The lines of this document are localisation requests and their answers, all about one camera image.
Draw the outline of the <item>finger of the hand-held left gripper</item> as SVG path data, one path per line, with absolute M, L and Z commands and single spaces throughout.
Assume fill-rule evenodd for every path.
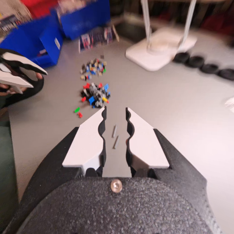
M 45 71 L 42 67 L 13 50 L 1 48 L 0 61 L 6 63 L 11 67 L 22 67 L 36 73 L 48 75 L 48 72 Z
M 27 82 L 25 79 L 12 75 L 11 71 L 4 64 L 0 63 L 0 83 L 11 86 L 15 92 L 23 94 L 20 89 L 33 88 L 33 85 Z

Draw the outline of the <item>black rubber lego tire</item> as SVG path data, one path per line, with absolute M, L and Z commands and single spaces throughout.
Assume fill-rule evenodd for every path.
M 221 69 L 218 71 L 218 76 L 227 80 L 234 81 L 234 69 Z
M 172 60 L 174 63 L 182 63 L 185 64 L 190 58 L 190 54 L 188 52 L 180 52 L 177 53 Z
M 213 63 L 206 63 L 201 66 L 200 71 L 205 74 L 217 74 L 219 71 L 219 66 Z
M 186 61 L 185 65 L 190 68 L 200 69 L 204 65 L 204 62 L 205 62 L 204 57 L 192 56 Z

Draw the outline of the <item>lego sticker sheet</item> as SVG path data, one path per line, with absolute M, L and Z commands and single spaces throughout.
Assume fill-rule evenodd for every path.
M 88 51 L 112 41 L 119 42 L 119 35 L 114 25 L 97 27 L 79 36 L 78 51 Z

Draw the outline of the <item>white book stand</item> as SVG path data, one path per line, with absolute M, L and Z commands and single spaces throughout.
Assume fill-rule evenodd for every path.
M 196 0 L 192 0 L 186 18 L 184 32 L 171 28 L 160 28 L 152 33 L 148 1 L 141 1 L 146 38 L 126 50 L 127 59 L 147 71 L 158 71 L 170 63 L 178 52 L 186 52 L 194 47 L 197 38 L 189 36 L 189 29 Z

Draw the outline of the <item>pile of small lego pieces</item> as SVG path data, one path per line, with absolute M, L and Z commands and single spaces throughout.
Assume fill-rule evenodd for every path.
M 107 62 L 103 59 L 94 59 L 88 61 L 86 64 L 81 65 L 80 79 L 90 80 L 92 76 L 102 76 L 106 73 Z

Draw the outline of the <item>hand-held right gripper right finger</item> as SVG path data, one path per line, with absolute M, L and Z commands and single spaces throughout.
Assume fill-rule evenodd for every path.
M 127 139 L 126 160 L 134 171 L 152 168 L 167 169 L 169 162 L 159 140 L 148 122 L 126 107 Z

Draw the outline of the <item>partly built lego assembly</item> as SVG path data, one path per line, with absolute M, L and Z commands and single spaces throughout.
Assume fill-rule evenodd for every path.
M 109 84 L 86 83 L 81 90 L 81 102 L 87 101 L 93 108 L 102 108 L 109 103 Z

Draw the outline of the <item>plastic bag of lego parts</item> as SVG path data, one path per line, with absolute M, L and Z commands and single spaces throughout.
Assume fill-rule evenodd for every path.
M 83 9 L 84 7 L 96 1 L 97 0 L 58 0 L 56 11 L 60 15 L 64 15 L 66 13 L 72 13 L 74 11 Z

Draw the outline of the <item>clear plastic bag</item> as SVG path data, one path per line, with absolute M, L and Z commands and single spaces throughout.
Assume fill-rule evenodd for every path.
M 234 113 L 234 97 L 229 98 L 226 102 L 225 102 L 225 107 L 229 108 L 229 110 Z

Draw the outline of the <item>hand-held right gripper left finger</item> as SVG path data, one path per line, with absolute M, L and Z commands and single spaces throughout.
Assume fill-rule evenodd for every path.
M 103 138 L 107 107 L 102 107 L 83 122 L 72 141 L 62 166 L 65 168 L 81 168 L 85 174 L 93 168 L 102 174 L 106 162 L 106 142 Z

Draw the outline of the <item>blue plastic bin with label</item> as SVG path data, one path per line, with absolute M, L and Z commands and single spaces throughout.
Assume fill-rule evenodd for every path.
M 18 52 L 42 68 L 58 62 L 63 38 L 52 16 L 18 26 L 0 43 L 0 48 Z

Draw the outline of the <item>red plastic bin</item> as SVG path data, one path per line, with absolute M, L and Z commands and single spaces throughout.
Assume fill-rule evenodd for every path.
M 50 15 L 50 10 L 58 5 L 58 0 L 28 0 L 25 2 L 34 19 Z

